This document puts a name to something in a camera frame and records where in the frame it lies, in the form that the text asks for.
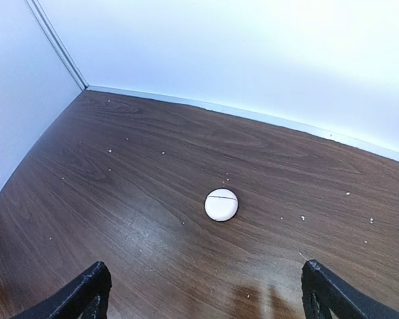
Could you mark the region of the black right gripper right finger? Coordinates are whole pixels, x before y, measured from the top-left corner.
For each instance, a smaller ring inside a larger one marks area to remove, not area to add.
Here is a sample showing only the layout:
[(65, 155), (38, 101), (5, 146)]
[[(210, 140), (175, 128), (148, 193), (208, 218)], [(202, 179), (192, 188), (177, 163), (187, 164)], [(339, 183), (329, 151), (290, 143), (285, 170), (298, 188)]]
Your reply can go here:
[(319, 261), (305, 262), (301, 275), (306, 318), (399, 318), (399, 312), (361, 293)]

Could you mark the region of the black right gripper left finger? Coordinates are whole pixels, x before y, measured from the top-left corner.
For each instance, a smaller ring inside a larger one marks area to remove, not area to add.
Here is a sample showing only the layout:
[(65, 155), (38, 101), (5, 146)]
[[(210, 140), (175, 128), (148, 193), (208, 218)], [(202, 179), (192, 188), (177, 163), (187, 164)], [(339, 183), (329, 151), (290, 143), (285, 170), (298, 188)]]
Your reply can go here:
[(98, 261), (52, 296), (15, 318), (106, 318), (112, 287), (107, 266)]

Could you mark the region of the aluminium left corner post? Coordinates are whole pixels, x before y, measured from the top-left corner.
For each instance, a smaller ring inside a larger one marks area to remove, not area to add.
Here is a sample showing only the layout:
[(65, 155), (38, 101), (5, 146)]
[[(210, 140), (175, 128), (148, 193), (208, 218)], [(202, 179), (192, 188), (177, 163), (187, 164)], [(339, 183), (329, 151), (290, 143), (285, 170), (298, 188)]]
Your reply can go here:
[(75, 61), (70, 56), (70, 53), (66, 49), (65, 45), (58, 36), (55, 28), (52, 26), (47, 14), (42, 8), (41, 4), (37, 0), (25, 0), (33, 17), (39, 24), (42, 32), (45, 34), (47, 40), (51, 44), (54, 51), (57, 53), (59, 59), (64, 64), (66, 70), (71, 75), (72, 79), (76, 82), (77, 86), (81, 90), (86, 90), (88, 88), (88, 82), (82, 75), (79, 67), (76, 65)]

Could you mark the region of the pink earbud case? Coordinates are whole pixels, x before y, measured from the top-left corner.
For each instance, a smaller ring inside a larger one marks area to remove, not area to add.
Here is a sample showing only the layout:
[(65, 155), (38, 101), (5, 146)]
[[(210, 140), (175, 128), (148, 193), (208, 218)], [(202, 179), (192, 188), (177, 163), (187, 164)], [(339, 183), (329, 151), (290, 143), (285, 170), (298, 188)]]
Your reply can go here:
[(229, 189), (221, 188), (211, 191), (204, 202), (207, 216), (217, 222), (225, 222), (232, 219), (239, 207), (238, 198)]

